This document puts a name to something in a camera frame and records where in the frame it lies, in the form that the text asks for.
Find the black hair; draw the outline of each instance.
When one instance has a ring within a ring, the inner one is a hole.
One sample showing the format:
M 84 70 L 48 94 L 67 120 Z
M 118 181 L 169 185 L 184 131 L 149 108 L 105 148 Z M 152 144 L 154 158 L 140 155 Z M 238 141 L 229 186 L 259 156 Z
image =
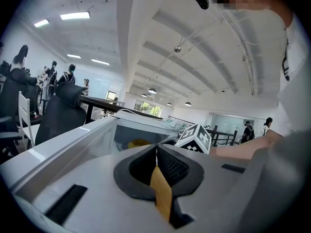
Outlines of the black hair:
M 76 69 L 76 66 L 75 65 L 73 65 L 73 64 L 71 64 L 70 66 L 69 66 L 69 71 L 71 72 L 71 73 L 73 73 L 73 71 Z
M 263 125 L 264 125 L 264 126 L 268 126 L 269 123 L 272 122 L 272 121 L 273 121 L 273 119 L 272 119 L 271 117 L 268 117 L 268 118 L 266 119 L 266 122 L 265 122 Z
M 23 60 L 24 60 L 24 57 L 27 57 L 27 54 L 28 54 L 28 46 L 27 45 L 24 45 L 21 47 L 21 49 L 19 50 L 19 53 L 18 55 L 16 55 L 13 59 L 13 63 L 14 64 L 22 64 Z

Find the woman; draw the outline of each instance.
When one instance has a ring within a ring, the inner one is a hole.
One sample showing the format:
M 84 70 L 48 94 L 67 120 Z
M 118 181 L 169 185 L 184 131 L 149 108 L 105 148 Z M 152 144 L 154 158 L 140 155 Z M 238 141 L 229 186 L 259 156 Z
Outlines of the woman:
M 255 138 L 254 129 L 251 126 L 251 122 L 247 121 L 245 123 L 245 126 L 246 126 L 246 128 L 245 128 L 244 133 L 242 135 L 241 143 L 248 142 L 248 141 L 253 140 Z
M 273 120 L 272 120 L 271 117 L 268 117 L 268 118 L 266 119 L 266 122 L 263 124 L 263 125 L 264 125 L 263 135 L 265 135 L 265 134 L 267 133 L 267 131 L 269 130 L 272 121 L 273 121 Z
M 18 55 L 14 57 L 11 69 L 14 68 L 25 69 L 27 54 L 28 54 L 28 46 L 24 45 L 19 50 Z
M 84 86 L 83 87 L 86 87 L 87 88 L 87 90 L 85 90 L 85 91 L 83 91 L 82 93 L 83 93 L 83 95 L 88 95 L 88 92 L 89 92 L 89 80 L 88 79 L 84 79 Z
M 44 72 L 46 73 L 42 85 L 42 99 L 44 100 L 49 100 L 50 97 L 54 94 L 57 78 L 57 71 L 55 71 L 56 65 L 57 62 L 53 61 L 51 68 L 44 68 Z

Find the window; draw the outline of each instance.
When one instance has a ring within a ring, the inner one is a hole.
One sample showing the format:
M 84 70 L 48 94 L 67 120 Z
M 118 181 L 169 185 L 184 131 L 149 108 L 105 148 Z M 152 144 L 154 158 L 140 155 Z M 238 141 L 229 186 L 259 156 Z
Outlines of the window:
M 108 92 L 107 92 L 106 99 L 108 99 L 108 100 L 114 100 L 115 97 L 116 97 L 116 93 L 115 93 L 115 92 L 112 92 L 112 91 L 108 91 Z
M 155 117 L 159 117 L 161 115 L 162 108 L 150 103 L 136 100 L 134 110 L 143 112 L 145 114 L 153 115 Z

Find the human arm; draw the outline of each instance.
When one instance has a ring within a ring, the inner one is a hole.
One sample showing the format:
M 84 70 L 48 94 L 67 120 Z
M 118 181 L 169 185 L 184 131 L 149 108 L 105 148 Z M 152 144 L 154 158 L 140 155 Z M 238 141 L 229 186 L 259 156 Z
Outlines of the human arm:
M 221 148 L 210 148 L 209 154 L 221 157 L 250 160 L 256 150 L 262 148 L 269 148 L 280 139 L 282 139 L 281 135 L 275 133 L 272 130 L 269 130 L 266 135 L 240 145 Z
M 23 62 L 21 64 L 21 68 L 26 68 L 26 57 L 24 57 Z

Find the yellow object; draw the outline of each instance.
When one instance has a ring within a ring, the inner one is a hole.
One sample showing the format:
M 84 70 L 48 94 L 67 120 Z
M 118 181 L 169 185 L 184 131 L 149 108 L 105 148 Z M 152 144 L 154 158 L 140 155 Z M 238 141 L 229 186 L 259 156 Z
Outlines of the yellow object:
M 155 167 L 152 173 L 150 187 L 155 190 L 155 204 L 157 209 L 169 222 L 173 200 L 172 189 L 158 166 Z
M 135 139 L 134 141 L 131 141 L 127 144 L 129 149 L 140 147 L 140 146 L 145 146 L 145 145 L 150 145 L 151 143 L 144 140 L 144 139 Z

